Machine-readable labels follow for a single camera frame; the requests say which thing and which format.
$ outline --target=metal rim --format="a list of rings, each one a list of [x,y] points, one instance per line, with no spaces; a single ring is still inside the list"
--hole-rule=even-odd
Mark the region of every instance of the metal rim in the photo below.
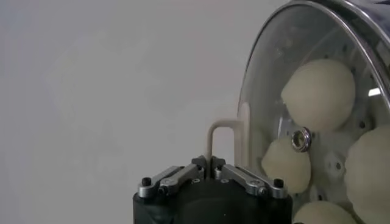
[[[359,8],[355,3],[352,3],[348,0],[339,1],[338,3],[358,15],[370,26],[371,29],[375,31],[376,34],[380,36],[380,38],[385,42],[386,47],[390,48],[390,37],[386,34],[382,27],[379,26],[379,24],[377,24],[365,11]]]
[[[355,8],[357,8],[352,3],[346,2],[345,4],[347,4],[347,3],[349,3],[348,5],[352,5]],[[383,68],[382,64],[379,62],[377,56],[372,51],[371,47],[368,46],[368,44],[362,38],[360,38],[358,36],[358,34],[354,31],[354,29],[342,17],[337,15],[333,10],[327,8],[324,5],[321,5],[320,3],[316,3],[316,2],[312,2],[312,1],[305,1],[305,0],[296,0],[296,1],[293,1],[293,2],[289,2],[289,3],[281,6],[280,8],[278,8],[266,20],[266,22],[264,23],[263,27],[259,31],[259,33],[258,33],[258,35],[256,37],[256,40],[255,40],[254,44],[252,45],[252,49],[250,51],[250,55],[249,55],[249,58],[248,58],[248,61],[247,61],[247,65],[246,65],[246,68],[245,68],[245,74],[244,74],[244,77],[243,77],[241,90],[240,90],[240,94],[239,94],[238,112],[239,112],[239,104],[241,103],[241,98],[242,98],[242,94],[243,94],[243,86],[244,86],[243,84],[244,84],[245,78],[247,76],[247,70],[248,70],[248,67],[249,67],[249,63],[250,63],[250,61],[252,59],[255,47],[256,47],[256,45],[258,43],[258,40],[261,37],[261,34],[267,28],[268,24],[279,13],[281,13],[282,11],[284,11],[286,9],[289,9],[291,7],[303,6],[303,5],[310,6],[312,8],[318,9],[321,12],[325,13],[326,15],[328,15],[333,21],[335,21],[337,23],[337,25],[339,25],[344,30],[344,32],[349,36],[349,38],[351,38],[352,42],[355,45],[358,46],[357,48],[358,48],[360,54],[364,56],[364,60],[366,61],[366,63],[371,68],[371,71],[373,73],[373,77],[375,79],[375,82],[377,83],[377,85],[378,85],[378,87],[379,87],[379,89],[380,89],[380,91],[382,93],[381,96],[382,96],[383,100],[385,101],[385,104],[386,104],[386,107],[387,107],[388,111],[390,112],[390,83],[388,82],[388,79],[386,78],[386,70]]]

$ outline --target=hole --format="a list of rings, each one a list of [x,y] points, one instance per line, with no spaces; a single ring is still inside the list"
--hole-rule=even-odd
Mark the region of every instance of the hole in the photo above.
[[[301,148],[305,143],[305,138],[303,137],[303,133],[301,131],[297,131],[292,136],[292,141],[297,148]]]
[[[359,128],[361,129],[366,128],[366,123],[364,123],[364,121],[359,122]]]
[[[284,187],[285,183],[281,179],[274,179],[274,186],[277,188],[282,188]]]

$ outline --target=cream ball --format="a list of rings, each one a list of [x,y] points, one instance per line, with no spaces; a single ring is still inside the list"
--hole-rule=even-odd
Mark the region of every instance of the cream ball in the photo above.
[[[295,152],[290,138],[272,142],[261,161],[269,178],[282,179],[289,194],[302,193],[310,182],[311,166],[307,152]]]
[[[348,152],[344,182],[355,212],[367,224],[390,223],[390,125],[362,135]]]
[[[303,205],[293,223],[304,224],[356,224],[352,216],[342,207],[327,201],[315,201]]]
[[[311,131],[332,131],[351,114],[355,82],[342,63],[315,60],[295,71],[282,90],[282,99],[296,124]]]

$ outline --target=gray wall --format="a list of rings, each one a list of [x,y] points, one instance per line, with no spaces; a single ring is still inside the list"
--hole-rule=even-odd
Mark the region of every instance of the gray wall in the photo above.
[[[143,176],[236,114],[250,47],[285,0],[0,3],[0,223],[132,223]],[[216,154],[233,162],[232,134]]]

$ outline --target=stainless steel rim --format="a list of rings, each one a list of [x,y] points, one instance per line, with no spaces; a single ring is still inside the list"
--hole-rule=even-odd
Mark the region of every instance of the stainless steel rim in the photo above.
[[[345,2],[346,5],[349,5],[349,6],[353,6],[355,9],[357,9],[357,7],[355,5],[353,5],[352,3],[350,2]],[[291,7],[295,7],[295,6],[302,6],[302,5],[305,5],[305,6],[310,6],[310,7],[313,7],[315,9],[318,9],[320,11],[322,11],[323,13],[325,13],[326,15],[328,15],[331,19],[333,19],[340,27],[342,27],[342,29],[346,32],[346,34],[351,38],[351,40],[358,46],[358,50],[360,52],[360,54],[362,54],[364,56],[364,60],[366,61],[366,63],[369,65],[369,67],[371,68],[371,71],[372,71],[372,76],[374,77],[381,93],[382,93],[382,98],[383,100],[385,101],[385,104],[386,104],[386,107],[387,109],[389,110],[390,112],[390,82],[389,80],[387,79],[387,76],[386,76],[386,70],[383,68],[382,64],[379,62],[379,59],[377,58],[377,56],[375,55],[375,53],[373,52],[373,50],[371,49],[370,46],[368,46],[368,44],[358,36],[358,34],[354,31],[354,29],[344,20],[342,19],[339,15],[337,15],[334,11],[332,11],[331,9],[327,8],[326,6],[324,5],[321,5],[319,3],[316,3],[316,2],[312,2],[312,1],[304,1],[304,0],[297,0],[297,1],[292,1],[292,2],[289,2],[283,6],[281,6],[279,9],[277,9],[268,19],[267,21],[265,22],[265,24],[263,25],[263,27],[261,28],[260,32],[258,33],[257,37],[256,37],[256,40],[252,46],[252,50],[250,52],[250,56],[248,58],[248,61],[247,61],[247,65],[246,65],[246,69],[245,69],[245,74],[244,74],[244,77],[243,77],[243,83],[245,81],[245,78],[246,78],[246,75],[247,75],[247,70],[248,70],[248,67],[249,67],[249,63],[252,59],[252,55],[253,55],[253,52],[255,50],[255,47],[258,43],[258,40],[260,39],[261,37],[261,34],[263,33],[263,31],[265,30],[265,28],[267,28],[268,24],[279,14],[281,13],[282,11],[288,9],[288,8],[291,8]],[[369,16],[367,14],[365,14],[364,18],[366,19],[370,19]],[[385,40],[389,40],[389,37],[387,37],[387,35],[384,34],[384,32],[381,30],[381,37],[382,36],[385,36]],[[240,96],[239,96],[239,104],[241,103],[241,97],[242,97],[242,93],[243,93],[243,85],[241,87],[241,91],[240,91]]]

